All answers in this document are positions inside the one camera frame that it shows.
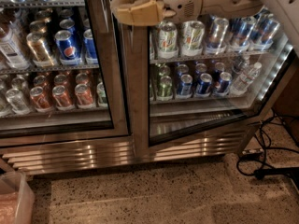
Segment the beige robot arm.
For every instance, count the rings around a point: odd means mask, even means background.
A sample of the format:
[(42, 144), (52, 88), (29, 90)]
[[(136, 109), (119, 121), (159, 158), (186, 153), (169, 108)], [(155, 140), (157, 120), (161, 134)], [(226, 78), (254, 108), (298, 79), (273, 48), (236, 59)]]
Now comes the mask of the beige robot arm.
[(247, 17), (267, 7), (299, 54), (299, 0), (111, 0), (110, 7), (120, 23), (133, 26), (193, 20), (204, 14)]

